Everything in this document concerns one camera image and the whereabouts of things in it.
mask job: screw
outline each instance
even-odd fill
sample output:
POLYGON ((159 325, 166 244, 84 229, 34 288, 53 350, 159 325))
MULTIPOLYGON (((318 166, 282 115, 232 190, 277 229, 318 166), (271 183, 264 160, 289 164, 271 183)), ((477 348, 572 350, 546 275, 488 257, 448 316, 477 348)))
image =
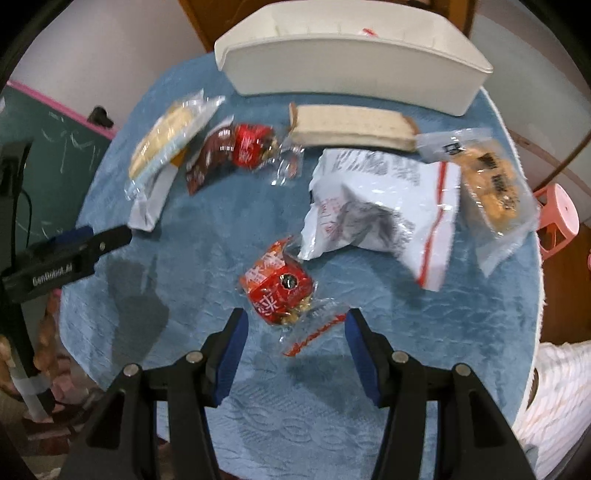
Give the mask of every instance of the screw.
POLYGON ((129 364, 123 369, 126 377, 133 377, 137 372, 139 372, 139 367, 136 364, 129 364))
POLYGON ((203 354, 200 351, 196 350, 194 352, 187 353, 185 359, 190 364, 198 364, 201 360, 203 360, 203 354))
POLYGON ((456 373, 463 377, 469 377, 472 373, 472 370, 466 364, 457 364, 456 365, 456 373))
POLYGON ((408 362, 408 354, 406 352, 401 352, 399 350, 392 354, 392 360, 394 360, 398 364, 405 364, 406 362, 408 362))

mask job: white plastic container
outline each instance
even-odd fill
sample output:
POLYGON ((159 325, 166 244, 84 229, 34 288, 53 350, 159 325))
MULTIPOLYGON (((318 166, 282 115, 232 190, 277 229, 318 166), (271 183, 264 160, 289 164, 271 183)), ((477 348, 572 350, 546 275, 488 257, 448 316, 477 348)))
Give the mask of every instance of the white plastic container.
POLYGON ((456 116, 492 73, 444 17, 368 0, 267 5, 221 36, 215 55, 242 95, 348 93, 456 116), (377 36, 363 34, 364 28, 377 36))

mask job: round table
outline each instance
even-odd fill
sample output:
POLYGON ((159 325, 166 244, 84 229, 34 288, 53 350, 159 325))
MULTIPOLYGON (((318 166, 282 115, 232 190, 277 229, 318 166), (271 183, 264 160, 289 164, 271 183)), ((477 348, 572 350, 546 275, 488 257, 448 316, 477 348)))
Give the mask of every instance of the round table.
MULTIPOLYGON (((423 132, 491 127, 504 148, 514 151, 484 90, 460 118, 356 96, 243 98, 207 55, 169 70, 137 104, 102 160, 79 225, 101 231, 127 222, 131 204, 124 185, 132 151, 172 101, 201 88, 209 96, 226 95, 212 124, 234 114, 237 121, 287 127, 291 101, 341 103, 398 110, 423 132)), ((192 149, 199 147, 199 138, 192 149)), ((136 233, 128 247, 98 262, 93 277, 63 293, 63 343, 101 387, 127 363, 153 368, 174 362, 221 330, 233 307, 247 309, 250 334, 232 392, 219 408, 207 409, 220 467, 243 478, 369 478, 381 442, 387 412, 363 394, 343 328, 324 333, 297 357, 284 358, 277 352, 277 330, 236 288, 238 276, 269 245, 301 230, 309 208, 307 185, 321 152, 306 151, 303 177, 291 187, 272 187, 241 171, 215 178, 190 197, 179 174, 155 231, 136 233)), ((485 278, 460 217, 439 292, 419 288, 392 256, 358 248, 324 254, 306 268, 319 282, 319 297, 361 308, 370 327, 395 349, 434 367, 471 365, 513 422, 529 382, 539 327, 537 240, 530 235, 485 278)), ((436 445, 435 406, 428 413, 424 478, 433 471, 436 445)), ((163 437, 166 421, 161 406, 163 437)))

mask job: pink border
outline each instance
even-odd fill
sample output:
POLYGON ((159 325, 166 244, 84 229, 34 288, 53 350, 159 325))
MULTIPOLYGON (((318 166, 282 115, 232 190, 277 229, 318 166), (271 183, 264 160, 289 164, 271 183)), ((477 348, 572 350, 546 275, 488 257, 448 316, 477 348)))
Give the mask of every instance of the pink border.
POLYGON ((102 135, 103 137, 108 138, 109 140, 113 140, 115 135, 117 134, 117 130, 115 127, 111 129, 106 129, 103 127, 99 127, 98 125, 91 124, 86 118, 84 118, 81 114, 76 113, 74 110, 69 109, 68 107, 62 105, 61 103, 56 102, 53 98, 49 98, 46 95, 43 95, 41 92, 33 90, 32 88, 24 85, 20 82, 15 82, 14 80, 7 81, 7 85, 9 87, 18 90, 19 92, 28 95, 35 100, 45 103, 47 106, 57 110, 58 112, 62 113, 63 115, 71 118, 72 120, 78 122, 79 124, 83 125, 84 127, 92 130, 93 132, 102 135))

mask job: white plastic bag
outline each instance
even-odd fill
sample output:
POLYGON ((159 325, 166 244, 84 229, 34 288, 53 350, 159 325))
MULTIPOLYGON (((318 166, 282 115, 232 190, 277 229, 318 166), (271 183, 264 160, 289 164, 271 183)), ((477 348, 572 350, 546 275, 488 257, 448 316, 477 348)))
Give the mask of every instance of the white plastic bag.
POLYGON ((459 203, 460 168, 400 155, 326 149, 314 170, 301 260, 346 245, 390 252, 422 288, 443 284, 459 203))

